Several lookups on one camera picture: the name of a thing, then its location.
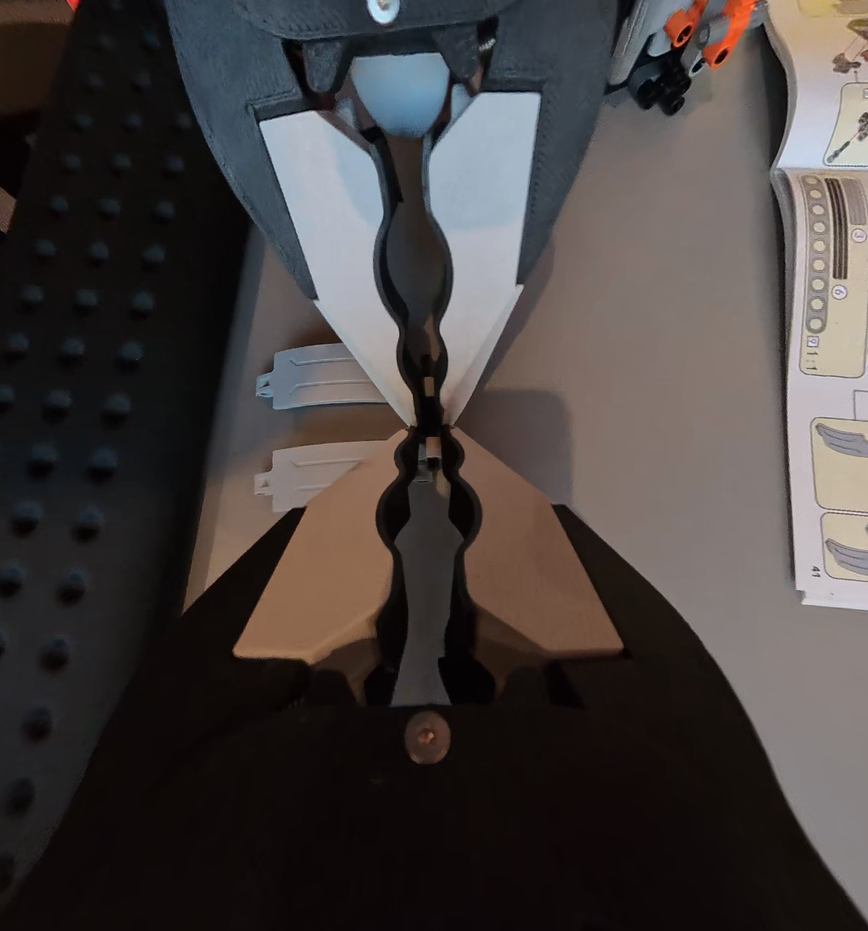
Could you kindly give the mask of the black perforated tray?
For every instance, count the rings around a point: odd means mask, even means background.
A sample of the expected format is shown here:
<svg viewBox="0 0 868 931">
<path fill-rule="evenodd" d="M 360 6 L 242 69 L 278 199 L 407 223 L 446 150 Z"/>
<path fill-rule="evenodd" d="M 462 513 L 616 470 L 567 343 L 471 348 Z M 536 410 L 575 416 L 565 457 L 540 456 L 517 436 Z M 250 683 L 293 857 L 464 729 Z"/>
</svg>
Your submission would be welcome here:
<svg viewBox="0 0 868 931">
<path fill-rule="evenodd" d="M 0 256 L 0 913 L 184 594 L 250 222 L 161 2 L 83 2 Z"/>
</svg>

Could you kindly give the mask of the open instruction booklet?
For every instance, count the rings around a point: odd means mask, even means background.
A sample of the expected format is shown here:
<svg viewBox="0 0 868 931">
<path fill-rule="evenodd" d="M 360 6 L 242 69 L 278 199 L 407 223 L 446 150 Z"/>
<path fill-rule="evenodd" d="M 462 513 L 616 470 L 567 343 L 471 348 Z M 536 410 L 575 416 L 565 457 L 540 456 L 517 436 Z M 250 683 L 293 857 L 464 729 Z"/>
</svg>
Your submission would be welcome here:
<svg viewBox="0 0 868 931">
<path fill-rule="evenodd" d="M 868 611 L 868 1 L 769 2 L 787 76 L 791 536 L 803 604 Z"/>
</svg>

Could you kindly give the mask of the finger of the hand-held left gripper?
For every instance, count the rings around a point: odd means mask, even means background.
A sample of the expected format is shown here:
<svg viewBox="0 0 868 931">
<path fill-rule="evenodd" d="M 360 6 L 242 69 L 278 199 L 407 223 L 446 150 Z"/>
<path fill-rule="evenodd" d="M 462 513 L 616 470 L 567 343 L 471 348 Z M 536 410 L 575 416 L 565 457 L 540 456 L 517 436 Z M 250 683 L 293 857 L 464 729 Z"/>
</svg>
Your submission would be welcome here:
<svg viewBox="0 0 868 931">
<path fill-rule="evenodd" d="M 445 421 L 463 413 L 523 289 L 521 246 L 541 94 L 469 99 L 426 160 L 426 205 L 450 260 L 440 317 Z"/>
<path fill-rule="evenodd" d="M 392 410 L 416 425 L 415 395 L 400 367 L 404 326 L 380 279 L 392 207 L 378 150 L 336 112 L 277 116 L 259 130 L 316 308 Z"/>
</svg>

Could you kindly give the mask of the black axle rod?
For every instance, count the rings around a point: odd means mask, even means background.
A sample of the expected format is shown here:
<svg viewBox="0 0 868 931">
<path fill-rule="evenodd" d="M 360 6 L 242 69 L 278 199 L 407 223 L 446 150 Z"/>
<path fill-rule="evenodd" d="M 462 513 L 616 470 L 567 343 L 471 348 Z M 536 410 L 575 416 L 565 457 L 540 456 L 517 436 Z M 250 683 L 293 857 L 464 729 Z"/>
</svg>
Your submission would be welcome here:
<svg viewBox="0 0 868 931">
<path fill-rule="evenodd" d="M 442 412 L 437 397 L 435 363 L 429 351 L 423 353 L 416 367 L 417 468 L 416 481 L 430 495 L 444 495 L 442 479 L 441 432 Z"/>
</svg>

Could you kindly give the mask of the grey orange robot model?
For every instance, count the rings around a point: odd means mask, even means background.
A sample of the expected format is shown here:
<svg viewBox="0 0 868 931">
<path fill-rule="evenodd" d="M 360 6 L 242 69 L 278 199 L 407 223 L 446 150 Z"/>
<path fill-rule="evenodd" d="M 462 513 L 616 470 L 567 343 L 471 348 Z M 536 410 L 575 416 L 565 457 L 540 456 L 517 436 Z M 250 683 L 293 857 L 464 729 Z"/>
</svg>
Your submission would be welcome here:
<svg viewBox="0 0 868 931">
<path fill-rule="evenodd" d="M 696 78 L 718 70 L 742 38 L 762 25 L 766 2 L 622 2 L 605 100 L 673 116 Z"/>
</svg>

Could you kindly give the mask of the grey desk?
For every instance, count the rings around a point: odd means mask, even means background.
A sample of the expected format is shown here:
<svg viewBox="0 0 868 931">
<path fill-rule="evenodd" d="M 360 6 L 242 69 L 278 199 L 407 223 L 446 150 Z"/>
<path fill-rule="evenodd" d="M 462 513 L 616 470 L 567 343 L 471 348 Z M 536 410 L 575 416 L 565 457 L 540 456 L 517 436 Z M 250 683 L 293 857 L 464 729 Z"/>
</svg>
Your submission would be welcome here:
<svg viewBox="0 0 868 931">
<path fill-rule="evenodd" d="M 546 495 L 625 651 L 571 660 L 652 678 L 641 718 L 667 715 L 694 686 L 684 657 L 705 648 L 718 683 L 691 725 L 729 692 L 733 718 L 756 738 L 759 774 L 794 821 L 796 867 L 822 858 L 836 904 L 868 928 L 868 611 L 803 604 L 796 588 L 786 427 L 785 244 L 772 170 L 787 125 L 784 66 L 766 30 L 747 32 L 718 70 L 694 79 L 667 116 L 605 100 L 583 162 L 533 272 L 459 419 L 449 425 Z M 404 326 L 400 367 L 415 395 L 429 351 L 437 397 L 446 373 L 440 317 L 450 260 L 426 205 L 434 142 L 479 93 L 483 68 L 455 77 L 434 51 L 364 54 L 342 87 L 311 109 L 336 112 L 381 157 L 391 223 L 381 286 Z M 417 483 L 417 424 L 389 404 L 274 411 L 256 378 L 289 348 L 343 343 L 254 224 L 251 297 L 240 299 L 186 604 L 193 603 L 277 518 L 243 505 L 241 481 L 274 449 L 385 441 L 411 430 L 410 520 L 403 557 L 408 634 L 393 703 L 452 703 L 441 681 L 452 564 L 461 537 L 450 483 Z M 653 610 L 679 632 L 641 657 Z"/>
</svg>

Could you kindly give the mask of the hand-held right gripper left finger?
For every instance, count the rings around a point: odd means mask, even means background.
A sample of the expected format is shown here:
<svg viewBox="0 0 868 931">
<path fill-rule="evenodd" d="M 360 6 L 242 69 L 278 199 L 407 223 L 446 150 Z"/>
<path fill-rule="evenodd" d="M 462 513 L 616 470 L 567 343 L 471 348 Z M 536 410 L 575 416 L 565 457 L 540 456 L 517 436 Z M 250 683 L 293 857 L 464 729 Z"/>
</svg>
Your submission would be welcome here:
<svg viewBox="0 0 868 931">
<path fill-rule="evenodd" d="M 390 705 L 408 634 L 404 562 L 410 520 L 411 430 L 404 428 L 304 508 L 233 647 L 241 660 L 370 654 L 361 691 Z"/>
</svg>

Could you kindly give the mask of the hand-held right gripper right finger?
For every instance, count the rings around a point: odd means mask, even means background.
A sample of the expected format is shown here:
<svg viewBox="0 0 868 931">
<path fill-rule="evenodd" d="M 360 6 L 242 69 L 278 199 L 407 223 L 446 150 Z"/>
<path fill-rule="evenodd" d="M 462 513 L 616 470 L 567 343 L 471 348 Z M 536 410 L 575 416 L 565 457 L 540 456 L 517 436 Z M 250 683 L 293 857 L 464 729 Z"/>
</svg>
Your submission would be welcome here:
<svg viewBox="0 0 868 931">
<path fill-rule="evenodd" d="M 443 438 L 452 564 L 441 681 L 492 702 L 519 669 L 619 657 L 622 637 L 549 498 L 452 428 Z"/>
</svg>

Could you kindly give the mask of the grey curved panel piece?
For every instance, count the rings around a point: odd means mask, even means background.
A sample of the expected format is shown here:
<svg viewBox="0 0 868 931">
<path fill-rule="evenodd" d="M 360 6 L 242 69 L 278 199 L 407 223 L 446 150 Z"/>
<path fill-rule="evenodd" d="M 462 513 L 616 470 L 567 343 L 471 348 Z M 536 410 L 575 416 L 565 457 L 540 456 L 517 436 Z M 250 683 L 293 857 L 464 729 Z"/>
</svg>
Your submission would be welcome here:
<svg viewBox="0 0 868 931">
<path fill-rule="evenodd" d="M 323 343 L 277 352 L 271 370 L 256 378 L 255 396 L 274 411 L 317 406 L 386 404 L 343 343 Z"/>
<path fill-rule="evenodd" d="M 268 470 L 253 478 L 253 493 L 269 498 L 276 514 L 305 507 L 383 445 L 354 440 L 274 449 Z"/>
</svg>

